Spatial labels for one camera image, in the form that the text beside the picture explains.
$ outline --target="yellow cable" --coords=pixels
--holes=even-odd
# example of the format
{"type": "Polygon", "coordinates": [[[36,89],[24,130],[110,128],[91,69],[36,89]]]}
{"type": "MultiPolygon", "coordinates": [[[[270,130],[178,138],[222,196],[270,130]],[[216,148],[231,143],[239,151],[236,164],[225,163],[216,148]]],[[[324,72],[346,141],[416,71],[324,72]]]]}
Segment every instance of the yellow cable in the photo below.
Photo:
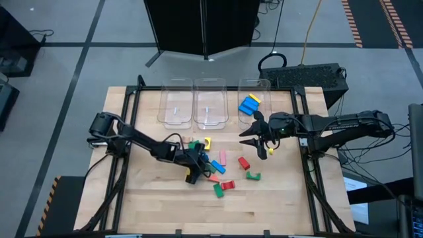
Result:
{"type": "Polygon", "coordinates": [[[307,30],[307,35],[305,35],[305,42],[304,42],[304,48],[303,48],[303,56],[301,57],[301,63],[300,64],[303,64],[303,60],[304,60],[304,56],[305,56],[305,49],[307,47],[307,40],[309,38],[309,33],[310,33],[310,30],[311,30],[311,26],[313,25],[313,22],[315,21],[315,18],[316,18],[317,12],[319,11],[320,4],[321,3],[322,3],[322,0],[319,0],[319,3],[317,3],[315,14],[313,15],[313,19],[311,19],[311,22],[310,22],[310,25],[309,25],[309,29],[307,30]]]}

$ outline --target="hazard stripe tape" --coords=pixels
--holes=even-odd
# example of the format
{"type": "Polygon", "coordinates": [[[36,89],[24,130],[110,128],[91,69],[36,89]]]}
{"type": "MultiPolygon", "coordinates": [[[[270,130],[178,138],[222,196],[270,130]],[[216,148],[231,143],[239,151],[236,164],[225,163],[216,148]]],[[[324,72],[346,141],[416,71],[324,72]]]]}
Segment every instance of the hazard stripe tape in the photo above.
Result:
{"type": "Polygon", "coordinates": [[[389,3],[391,2],[390,0],[379,0],[379,3],[382,6],[383,12],[385,13],[385,16],[386,16],[386,18],[388,20],[388,23],[389,23],[389,26],[391,27],[392,33],[395,36],[395,40],[397,40],[398,48],[402,48],[403,47],[403,43],[401,42],[401,39],[399,38],[399,35],[397,33],[397,30],[395,30],[395,25],[392,22],[392,19],[389,17],[389,13],[388,13],[387,7],[385,6],[385,4],[386,4],[387,1],[389,3]]]}
{"type": "Polygon", "coordinates": [[[403,22],[401,22],[401,19],[398,16],[398,13],[395,10],[391,0],[383,0],[383,2],[381,1],[380,3],[382,5],[383,10],[385,11],[385,14],[386,14],[386,9],[388,9],[389,11],[389,14],[386,14],[386,17],[387,17],[387,20],[389,21],[389,24],[391,24],[393,21],[393,25],[395,25],[395,27],[391,26],[395,34],[395,38],[398,40],[398,38],[401,37],[402,38],[401,45],[403,44],[402,42],[404,42],[406,47],[413,48],[412,41],[410,37],[408,36],[406,28],[404,27],[403,22]]]}
{"type": "Polygon", "coordinates": [[[48,213],[48,210],[50,209],[50,205],[52,204],[53,196],[56,191],[56,188],[58,187],[58,182],[60,178],[61,176],[57,176],[56,178],[54,178],[52,188],[50,189],[50,193],[48,194],[47,204],[46,204],[46,207],[44,208],[44,211],[42,212],[41,221],[40,221],[40,224],[38,224],[38,229],[35,236],[41,236],[42,229],[44,228],[44,224],[47,219],[47,213],[48,213]]]}
{"type": "Polygon", "coordinates": [[[351,13],[350,4],[348,0],[341,0],[342,6],[344,7],[344,11],[346,14],[346,18],[348,20],[348,24],[350,25],[352,37],[354,37],[354,42],[356,46],[359,48],[363,48],[362,38],[360,37],[360,33],[358,32],[356,22],[354,20],[354,16],[351,13]]]}

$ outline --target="clear plastic bin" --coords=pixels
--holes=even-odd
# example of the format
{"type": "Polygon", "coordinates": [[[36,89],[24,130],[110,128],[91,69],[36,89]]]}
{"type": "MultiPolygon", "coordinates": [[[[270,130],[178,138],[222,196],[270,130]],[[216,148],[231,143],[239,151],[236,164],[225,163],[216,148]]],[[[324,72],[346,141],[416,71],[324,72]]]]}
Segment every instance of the clear plastic bin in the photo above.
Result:
{"type": "MultiPolygon", "coordinates": [[[[252,93],[261,100],[258,110],[263,113],[264,119],[268,120],[272,114],[272,98],[270,96],[270,82],[267,79],[241,79],[238,85],[238,106],[252,93]]],[[[254,117],[238,110],[239,127],[246,130],[255,121],[254,117]]]]}
{"type": "Polygon", "coordinates": [[[223,129],[229,119],[226,81],[196,79],[194,88],[194,121],[199,129],[223,129]]]}
{"type": "Polygon", "coordinates": [[[162,84],[157,120],[166,129],[188,129],[192,125],[194,84],[191,79],[176,78],[162,84]]]}

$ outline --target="orange block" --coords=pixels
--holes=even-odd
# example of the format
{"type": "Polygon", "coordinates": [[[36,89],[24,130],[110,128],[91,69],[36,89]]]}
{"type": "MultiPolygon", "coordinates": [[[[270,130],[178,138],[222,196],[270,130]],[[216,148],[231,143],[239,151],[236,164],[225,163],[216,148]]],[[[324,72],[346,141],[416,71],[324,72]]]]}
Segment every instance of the orange block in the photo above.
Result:
{"type": "Polygon", "coordinates": [[[219,182],[219,178],[217,177],[217,175],[210,175],[208,180],[212,182],[219,182]]]}

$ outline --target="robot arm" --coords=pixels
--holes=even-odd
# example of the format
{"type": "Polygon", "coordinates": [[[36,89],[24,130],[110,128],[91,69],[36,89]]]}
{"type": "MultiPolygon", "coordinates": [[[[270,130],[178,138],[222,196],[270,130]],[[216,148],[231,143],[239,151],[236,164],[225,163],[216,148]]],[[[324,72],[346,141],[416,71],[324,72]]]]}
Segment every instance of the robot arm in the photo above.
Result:
{"type": "Polygon", "coordinates": [[[318,115],[288,114],[277,112],[264,121],[261,112],[254,113],[255,122],[239,136],[258,136],[258,139],[240,141],[257,148],[261,159],[267,159],[268,141],[273,144],[280,139],[296,136],[307,140],[307,148],[312,155],[326,152],[330,147],[341,147],[346,142],[364,136],[386,138],[392,135],[393,126],[387,114],[380,111],[365,111],[358,114],[322,117],[318,115]],[[332,135],[321,137],[324,131],[340,130],[332,135]]]}
{"type": "Polygon", "coordinates": [[[158,161],[189,168],[190,174],[185,181],[190,184],[195,184],[200,175],[207,176],[205,172],[208,172],[206,169],[208,160],[202,143],[197,143],[194,149],[181,149],[182,142],[156,141],[136,130],[133,126],[126,124],[119,116],[107,112],[97,113],[89,133],[94,138],[105,141],[108,145],[107,153],[113,156],[123,156],[123,153],[127,153],[125,151],[126,144],[132,142],[148,150],[150,155],[158,161]],[[117,133],[113,130],[115,121],[117,122],[117,133]]]}

